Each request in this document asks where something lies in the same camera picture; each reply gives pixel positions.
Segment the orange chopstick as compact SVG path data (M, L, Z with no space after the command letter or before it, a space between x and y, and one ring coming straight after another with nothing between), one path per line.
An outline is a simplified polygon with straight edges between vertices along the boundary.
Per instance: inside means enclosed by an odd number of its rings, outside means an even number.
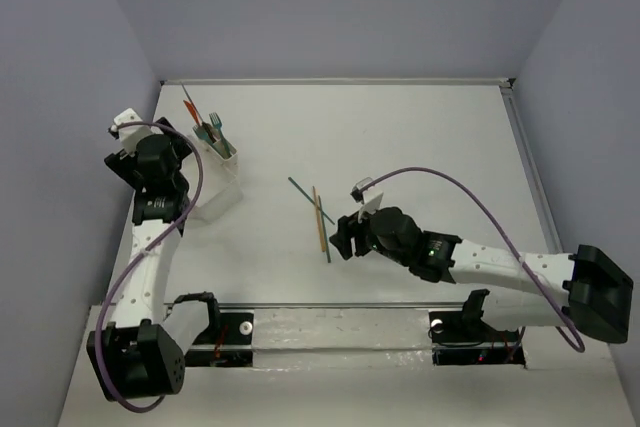
M323 227L322 227L322 219L323 219L323 215L321 212L321 208L319 206L319 200L318 200L318 195L317 195L317 190L315 185L312 186L312 199L313 199L313 204L314 204L314 211L315 211L315 216L316 216L316 222L317 222L317 229L318 229L318 234L319 234L319 241L320 241L320 247L321 247L321 251L323 253L326 252L326 243L324 240L324 231L323 231Z

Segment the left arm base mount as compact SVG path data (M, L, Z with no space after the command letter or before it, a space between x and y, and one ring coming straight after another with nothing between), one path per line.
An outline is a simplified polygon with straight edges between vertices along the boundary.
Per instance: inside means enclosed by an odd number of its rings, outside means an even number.
M206 310L208 325L198 332L184 353L190 368L249 368L253 366L254 311L221 308L211 292L190 293L175 299L169 313L178 306L195 304Z

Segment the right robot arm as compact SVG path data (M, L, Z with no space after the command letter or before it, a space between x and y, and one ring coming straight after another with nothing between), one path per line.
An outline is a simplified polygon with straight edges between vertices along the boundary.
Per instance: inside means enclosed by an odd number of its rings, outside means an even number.
M513 254L422 230L397 207L343 216L329 241L345 260L375 252L423 281L475 285L453 317L465 342L494 329L560 327L566 320L598 341L628 339L633 281L594 246Z

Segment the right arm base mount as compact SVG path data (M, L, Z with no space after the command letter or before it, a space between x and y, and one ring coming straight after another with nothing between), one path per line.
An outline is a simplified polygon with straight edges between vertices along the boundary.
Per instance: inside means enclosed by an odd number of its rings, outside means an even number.
M484 321L489 294L488 289L473 290L458 310L429 313L435 366L526 365L524 330L497 330Z

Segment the teal chopstick crossing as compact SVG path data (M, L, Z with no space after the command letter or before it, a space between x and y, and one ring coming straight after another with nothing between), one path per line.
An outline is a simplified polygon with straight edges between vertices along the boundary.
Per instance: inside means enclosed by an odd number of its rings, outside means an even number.
M309 193L307 193L292 177L287 177L287 180L300 192L306 200L308 200L314 206L317 205L320 208L321 215L332 225L335 225L335 221L320 207L319 200L315 200Z

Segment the teal fork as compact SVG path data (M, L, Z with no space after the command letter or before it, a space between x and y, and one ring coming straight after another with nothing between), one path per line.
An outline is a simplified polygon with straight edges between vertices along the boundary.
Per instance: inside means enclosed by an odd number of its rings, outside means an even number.
M194 126L193 132L201 141L211 146L221 140L219 130L207 122Z
M228 143L228 141L227 141L227 139L226 139L226 137L224 135L223 123L221 121L220 116L216 112L212 112L212 113L209 114L209 118L210 118L212 126L218 131L218 133L220 135L220 139L221 139L222 145L223 145L223 147L225 149L225 152L226 152L226 157L230 158L231 155L232 155L232 152L231 152L231 148L229 146L229 143Z

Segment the orange plastic knife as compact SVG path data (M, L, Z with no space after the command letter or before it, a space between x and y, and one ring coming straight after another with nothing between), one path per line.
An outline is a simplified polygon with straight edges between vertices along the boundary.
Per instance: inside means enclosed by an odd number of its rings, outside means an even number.
M196 112L196 109L193 106L193 104L190 101L187 101L187 100L184 100L183 103L184 103L186 109L188 110L189 114L191 115L191 117L193 118L193 120L195 122L195 126L193 127L193 131L196 134L196 136L200 140L212 145L213 141L212 141L211 137L209 136L209 134L207 133L206 129L203 127L202 120L201 120L199 114Z

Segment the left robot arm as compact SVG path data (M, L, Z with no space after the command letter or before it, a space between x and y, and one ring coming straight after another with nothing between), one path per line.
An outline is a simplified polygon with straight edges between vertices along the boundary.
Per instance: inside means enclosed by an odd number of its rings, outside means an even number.
M200 156L194 143L166 118L145 122L132 109L116 116L109 132L121 149L105 163L134 190L132 246L86 350L105 398L142 414L181 391L187 352L196 340L215 339L223 326L211 292L165 304L173 258L202 189L181 172L184 159Z

